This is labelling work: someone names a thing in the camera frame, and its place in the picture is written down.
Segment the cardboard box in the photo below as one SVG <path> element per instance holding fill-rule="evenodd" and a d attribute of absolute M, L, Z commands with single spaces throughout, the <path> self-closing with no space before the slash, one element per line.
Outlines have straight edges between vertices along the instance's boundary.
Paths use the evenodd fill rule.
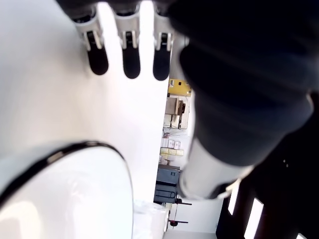
<path fill-rule="evenodd" d="M 168 148 L 160 148 L 160 153 L 168 154 Z"/>
<path fill-rule="evenodd" d="M 164 160 L 167 160 L 168 159 L 168 154 L 166 153 L 161 153 L 161 158 L 164 159 Z"/>
<path fill-rule="evenodd" d="M 163 145 L 162 147 L 168 148 L 168 138 L 163 138 Z"/>
<path fill-rule="evenodd" d="M 176 155 L 176 150 L 170 148 L 170 149 L 168 150 L 168 154 L 169 154 L 169 155 Z"/>
<path fill-rule="evenodd" d="M 180 149 L 180 142 L 175 141 L 174 149 Z"/>
<path fill-rule="evenodd" d="M 169 139 L 169 140 L 168 140 L 168 148 L 174 148 L 174 145 L 175 145 L 175 141 Z"/>
<path fill-rule="evenodd" d="M 177 156 L 184 156 L 184 150 L 176 150 Z"/>

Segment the plastic bag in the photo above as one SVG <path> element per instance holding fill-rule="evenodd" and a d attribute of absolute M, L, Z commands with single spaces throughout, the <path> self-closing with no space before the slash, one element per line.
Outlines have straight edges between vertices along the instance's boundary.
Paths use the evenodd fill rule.
<path fill-rule="evenodd" d="M 167 208 L 156 203 L 134 201 L 133 239 L 162 239 L 167 224 Z"/>

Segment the white wall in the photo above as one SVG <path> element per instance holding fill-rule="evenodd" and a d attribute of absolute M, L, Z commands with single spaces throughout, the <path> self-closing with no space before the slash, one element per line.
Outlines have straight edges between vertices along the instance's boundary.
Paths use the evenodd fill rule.
<path fill-rule="evenodd" d="M 217 239 L 216 234 L 212 233 L 193 233 L 177 230 L 168 230 L 164 239 Z"/>
<path fill-rule="evenodd" d="M 192 205 L 173 204 L 169 219 L 186 221 L 188 224 L 180 223 L 174 227 L 174 231 L 216 233 L 223 200 L 191 201 L 183 199 L 183 202 L 192 203 Z"/>
<path fill-rule="evenodd" d="M 152 74 L 152 3 L 141 7 L 142 70 L 135 80 L 123 73 L 106 4 L 101 14 L 110 67 L 95 76 L 74 25 L 54 0 L 1 2 L 0 159 L 54 141 L 102 140 L 127 160 L 134 197 L 153 201 L 167 80 Z"/>

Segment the black fingertip pad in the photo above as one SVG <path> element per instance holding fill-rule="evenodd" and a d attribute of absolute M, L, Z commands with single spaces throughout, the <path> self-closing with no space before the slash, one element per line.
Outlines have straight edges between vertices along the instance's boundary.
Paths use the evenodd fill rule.
<path fill-rule="evenodd" d="M 88 56 L 90 67 L 94 74 L 101 76 L 108 71 L 109 61 L 104 46 L 102 49 L 91 47 L 91 50 L 88 51 Z"/>
<path fill-rule="evenodd" d="M 161 47 L 159 51 L 155 50 L 153 74 L 158 81 L 165 80 L 169 75 L 170 51 L 165 47 Z"/>
<path fill-rule="evenodd" d="M 135 79 L 141 72 L 139 48 L 123 49 L 123 70 L 130 79 Z"/>

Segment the robotic hand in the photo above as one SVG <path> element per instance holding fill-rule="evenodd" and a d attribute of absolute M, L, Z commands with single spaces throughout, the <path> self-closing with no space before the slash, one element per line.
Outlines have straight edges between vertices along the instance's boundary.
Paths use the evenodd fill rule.
<path fill-rule="evenodd" d="M 95 74 L 108 70 L 98 0 L 57 0 L 74 21 Z M 128 78 L 140 73 L 139 6 L 107 0 L 114 11 Z M 157 80 L 169 74 L 174 31 L 189 37 L 180 54 L 196 92 L 195 132 L 179 193 L 223 198 L 281 139 L 312 114 L 318 90 L 318 5 L 310 1 L 154 1 Z"/>

